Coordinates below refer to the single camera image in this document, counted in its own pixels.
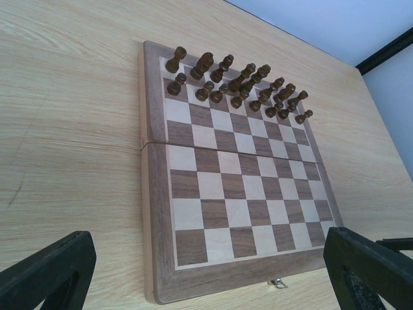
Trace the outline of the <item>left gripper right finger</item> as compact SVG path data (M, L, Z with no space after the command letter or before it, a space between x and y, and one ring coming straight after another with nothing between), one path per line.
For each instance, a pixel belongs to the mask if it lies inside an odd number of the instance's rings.
M412 309L412 238L373 242L345 227L328 230L323 257L341 309Z

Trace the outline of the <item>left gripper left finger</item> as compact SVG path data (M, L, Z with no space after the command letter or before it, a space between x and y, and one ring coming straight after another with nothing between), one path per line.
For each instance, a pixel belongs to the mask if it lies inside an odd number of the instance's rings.
M82 309L96 265L88 231L74 231L1 271L1 309Z

